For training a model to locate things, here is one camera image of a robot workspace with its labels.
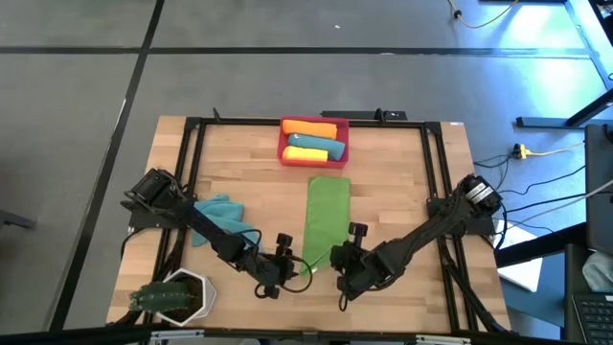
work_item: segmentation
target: wooden tabletop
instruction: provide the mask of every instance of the wooden tabletop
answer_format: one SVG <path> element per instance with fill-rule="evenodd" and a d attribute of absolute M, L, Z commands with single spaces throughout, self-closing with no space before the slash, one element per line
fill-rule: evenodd
<path fill-rule="evenodd" d="M 174 171 L 185 118 L 161 117 L 147 170 Z M 442 123 L 443 139 L 452 183 L 473 172 L 465 128 Z M 292 248 L 302 252 L 306 218 L 307 182 L 312 176 L 344 176 L 352 181 L 351 221 L 369 225 L 365 248 L 403 237 L 428 219 L 429 197 L 420 132 L 407 128 L 351 128 L 350 160 L 343 170 L 284 167 L 276 158 L 276 126 L 207 126 L 195 191 L 198 199 L 227 194 L 245 206 L 243 221 L 262 230 L 264 250 L 274 251 L 280 232 L 294 238 Z M 443 194 L 434 137 L 430 138 Z M 193 148 L 188 152 L 192 157 Z M 190 166 L 188 158 L 186 167 Z M 125 248 L 107 320 L 127 311 L 128 294 L 149 282 L 160 229 L 134 236 Z M 306 292 L 281 292 L 278 300 L 254 296 L 256 281 L 235 272 L 216 257 L 208 244 L 186 247 L 182 266 L 209 277 L 217 289 L 211 313 L 191 326 L 364 332 L 448 333 L 442 271 L 434 242 L 416 253 L 404 275 L 391 287 L 366 292 L 338 309 L 337 273 L 320 268 Z M 491 247 L 481 238 L 464 237 L 470 283 L 496 320 L 508 327 L 509 319 Z M 303 286 L 303 278 L 288 283 Z M 460 321 L 466 328 L 464 302 L 456 287 Z"/>

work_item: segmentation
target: teal towel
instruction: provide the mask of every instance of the teal towel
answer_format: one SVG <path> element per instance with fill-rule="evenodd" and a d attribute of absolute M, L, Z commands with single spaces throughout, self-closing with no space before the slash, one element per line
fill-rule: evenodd
<path fill-rule="evenodd" d="M 310 135 L 290 134 L 287 143 L 299 148 L 326 150 L 329 157 L 335 161 L 341 160 L 343 152 L 345 152 L 345 143 L 343 142 Z"/>
<path fill-rule="evenodd" d="M 253 229 L 251 225 L 242 222 L 244 206 L 230 201 L 230 197 L 227 195 L 217 195 L 207 201 L 197 201 L 193 207 L 209 218 L 215 225 L 229 233 Z M 258 242 L 259 235 L 257 232 L 248 232 L 243 234 L 243 236 L 253 241 L 253 243 Z M 200 246 L 206 242 L 207 239 L 202 235 L 195 231 L 193 232 L 192 246 Z"/>

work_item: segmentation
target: black table leg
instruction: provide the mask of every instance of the black table leg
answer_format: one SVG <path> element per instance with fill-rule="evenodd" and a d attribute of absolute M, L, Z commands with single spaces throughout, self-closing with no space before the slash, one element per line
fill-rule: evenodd
<path fill-rule="evenodd" d="M 2 225 L 17 225 L 22 228 L 32 229 L 36 225 L 36 222 L 10 212 L 0 211 L 0 227 L 2 227 Z"/>
<path fill-rule="evenodd" d="M 588 104 L 585 108 L 578 111 L 577 114 L 568 119 L 561 118 L 542 118 L 542 117 L 518 117 L 517 126 L 525 128 L 575 128 L 582 129 L 581 125 L 590 121 L 594 116 L 600 114 L 613 103 L 613 89 L 606 91 L 602 96 Z M 613 126 L 613 121 L 607 120 L 592 120 L 589 125 L 610 125 Z"/>
<path fill-rule="evenodd" d="M 531 241 L 521 242 L 500 249 L 496 256 L 498 267 L 525 263 L 536 258 L 556 254 L 564 251 L 566 244 L 587 246 L 586 223 L 580 223 L 566 229 L 541 236 Z"/>

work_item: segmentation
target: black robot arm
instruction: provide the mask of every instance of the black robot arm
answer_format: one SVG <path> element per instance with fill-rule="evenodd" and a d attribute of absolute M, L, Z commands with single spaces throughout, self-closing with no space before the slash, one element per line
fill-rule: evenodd
<path fill-rule="evenodd" d="M 245 271 L 258 285 L 256 295 L 260 298 L 279 296 L 279 288 L 284 288 L 287 280 L 298 275 L 294 272 L 294 262 L 304 262 L 293 256 L 289 246 L 292 238 L 279 234 L 275 254 L 260 253 L 258 244 L 241 234 L 228 233 L 216 226 L 210 219 L 193 207 L 195 198 L 184 195 L 178 181 L 169 172 L 151 169 L 129 192 L 131 201 L 122 205 L 130 211 L 147 211 L 174 223 L 189 226 L 205 237 L 217 256 L 236 271 Z"/>
<path fill-rule="evenodd" d="M 500 208 L 501 200 L 502 197 L 484 178 L 469 175 L 458 184 L 434 217 L 405 237 L 384 241 L 372 250 L 361 247 L 367 226 L 352 223 L 350 233 L 353 241 L 334 246 L 330 253 L 332 267 L 341 274 L 336 282 L 341 291 L 341 311 L 347 307 L 348 301 L 362 293 L 390 286 L 402 276 L 413 254 L 431 241 L 469 218 L 491 216 Z M 445 262 L 453 264 L 450 258 L 445 257 Z"/>

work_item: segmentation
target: black metal frame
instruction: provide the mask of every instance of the black metal frame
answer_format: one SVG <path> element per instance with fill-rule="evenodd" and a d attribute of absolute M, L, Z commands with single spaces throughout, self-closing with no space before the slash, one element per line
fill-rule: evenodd
<path fill-rule="evenodd" d="M 173 329 L 161 324 L 99 327 L 60 332 L 41 332 L 0 335 L 7 345 L 37 344 L 127 344 L 133 342 L 167 341 L 170 339 L 195 337 L 232 337 L 232 338 L 282 338 L 304 343 L 349 342 L 358 336 L 363 341 L 385 341 L 390 336 L 403 340 L 405 344 L 472 344 L 472 345 L 580 345 L 579 342 L 561 342 L 551 339 L 533 338 L 513 333 L 483 333 L 457 331 L 450 334 L 428 333 L 374 333 L 374 332 L 311 332 L 311 331 L 272 331 L 272 330 L 232 330 L 219 328 L 182 328 Z"/>
<path fill-rule="evenodd" d="M 216 109 L 213 109 L 213 113 L 214 113 L 213 118 L 188 118 L 186 120 L 184 132 L 183 132 L 183 138 L 181 140 L 181 148 L 179 149 L 179 157 L 177 160 L 177 168 L 176 168 L 177 172 L 182 172 L 183 165 L 185 162 L 185 156 L 187 152 L 187 146 L 189 144 L 189 137 L 191 136 L 192 131 L 195 128 L 194 122 L 195 121 L 199 122 L 198 135 L 197 135 L 196 142 L 195 142 L 193 163 L 190 169 L 190 178 L 188 181 L 189 193 L 193 193 L 193 188 L 195 187 L 194 186 L 195 178 L 197 177 L 197 171 L 199 168 L 199 164 L 198 164 L 200 161 L 199 156 L 201 154 L 202 147 L 204 145 L 203 139 L 204 139 L 206 125 L 224 125 L 224 126 L 248 125 L 248 126 L 276 126 L 277 127 L 281 124 L 281 119 L 221 118 Z M 371 120 L 365 120 L 363 116 L 364 112 L 356 112 L 355 115 L 359 117 L 360 119 L 349 119 L 350 127 L 412 128 L 412 129 L 418 129 L 420 131 L 420 139 L 421 139 L 421 146 L 423 149 L 424 165 L 425 165 L 426 177 L 428 180 L 428 188 L 430 191 L 431 198 L 438 197 L 436 177 L 434 174 L 434 164 L 433 164 L 433 159 L 432 159 L 432 151 L 430 149 L 430 142 L 429 142 L 429 132 L 432 132 L 434 134 L 434 137 L 437 143 L 437 152 L 439 153 L 439 161 L 441 164 L 441 171 L 442 171 L 442 176 L 443 176 L 443 184 L 445 187 L 445 193 L 449 195 L 452 191 L 452 188 L 451 188 L 451 182 L 449 179 L 449 171 L 448 171 L 448 165 L 446 162 L 446 155 L 444 152 L 443 133 L 441 131 L 440 123 L 390 121 L 390 120 L 387 120 L 388 118 L 386 116 L 387 112 L 380 111 L 379 109 L 375 113 L 371 113 L 371 114 L 374 114 L 375 117 Z M 352 112 L 350 111 L 343 112 L 343 115 L 351 117 Z M 131 225 L 139 227 L 139 228 L 148 227 L 151 224 L 155 224 L 157 221 L 159 221 L 159 219 L 156 217 L 142 216 L 142 217 L 138 217 L 137 219 L 132 219 Z M 157 275 L 160 267 L 164 264 L 164 258 L 166 257 L 166 253 L 168 252 L 169 237 L 170 237 L 170 229 L 164 229 L 162 233 L 162 237 L 160 239 L 160 244 L 158 247 L 158 252 L 156 256 L 156 266 L 153 272 L 153 276 Z M 184 240 L 185 240 L 184 231 L 183 231 L 182 239 L 183 239 L 182 241 L 177 240 L 177 242 L 175 243 L 175 248 L 173 249 L 173 250 L 176 250 L 176 244 L 180 243 L 181 252 L 179 253 L 180 255 L 179 262 L 176 263 L 177 266 L 175 268 L 178 268 L 178 266 L 180 265 L 180 258 L 182 255 L 182 248 L 184 246 Z M 457 240 L 454 240 L 454 244 L 455 244 L 455 249 L 456 249 L 456 258 L 459 263 L 458 268 L 460 269 L 463 276 L 467 278 L 468 272 L 466 269 L 465 253 L 462 247 L 461 240 L 457 238 Z M 439 254 L 440 254 L 441 263 L 442 263 L 441 270 L 443 273 L 445 300 L 447 304 L 449 324 L 450 324 L 451 331 L 457 332 L 458 330 L 460 330 L 460 324 L 459 324 L 458 310 L 457 310 L 457 306 L 455 303 L 455 292 L 453 290 L 453 280 L 449 272 L 445 270 L 443 267 L 443 246 L 446 246 L 444 238 L 438 239 L 438 246 L 440 250 Z M 477 323 L 476 323 L 476 316 L 474 314 L 474 310 L 472 310 L 472 308 L 468 305 L 467 302 L 465 302 L 465 306 L 466 306 L 465 310 L 466 310 L 467 319 L 469 320 L 468 321 L 469 328 L 475 331 L 477 330 Z M 150 322 L 150 318 L 145 319 L 145 323 L 147 322 Z M 235 333 L 244 334 L 246 330 L 227 330 L 227 332 L 229 332 L 232 336 L 238 336 Z M 254 336 L 273 337 L 273 338 L 286 337 L 285 336 L 286 331 L 279 331 L 279 332 L 271 331 L 271 332 L 273 332 L 274 335 L 271 335 L 270 333 L 265 333 L 266 336 L 263 336 L 261 332 L 258 332 L 258 333 L 249 333 L 249 336 L 251 337 L 254 337 Z M 304 332 L 301 332 L 301 331 L 296 331 L 296 332 L 291 332 L 291 333 L 292 334 L 304 334 Z M 310 332 L 307 334 L 311 334 L 311 336 L 317 338 L 318 336 L 321 336 L 321 334 L 328 334 L 328 333 Z M 350 337 L 350 339 L 353 339 L 353 340 L 362 339 L 362 337 L 360 336 L 362 333 L 351 333 L 351 334 L 355 334 L 355 336 Z M 408 333 L 401 333 L 401 334 L 402 335 L 400 337 L 395 337 L 391 334 L 390 336 L 384 335 L 382 338 L 390 339 L 390 340 L 399 340 L 399 339 L 402 340 L 402 339 L 406 339 L 406 337 L 408 336 Z M 339 338 L 334 338 L 334 340 L 347 340 L 347 338 L 339 337 Z"/>
<path fill-rule="evenodd" d="M 451 185 L 451 176 L 449 175 L 447 154 L 444 149 L 443 130 L 441 128 L 441 123 L 426 123 L 426 126 L 430 128 L 430 130 L 434 133 L 434 137 L 437 144 L 437 153 L 439 155 L 439 163 L 441 164 L 441 175 L 443 176 L 444 193 L 445 197 L 449 197 L 453 192 L 453 186 Z M 456 253 L 456 260 L 458 261 L 458 269 L 462 274 L 462 278 L 464 278 L 465 282 L 470 286 L 470 280 L 468 278 L 468 268 L 466 264 L 466 256 L 464 252 L 464 244 L 462 243 L 462 236 L 454 234 L 451 235 L 451 237 L 453 240 L 454 251 Z M 477 324 L 477 316 L 475 314 L 475 310 L 468 302 L 467 296 L 464 295 L 463 298 L 468 328 L 471 331 L 478 331 L 479 325 Z"/>

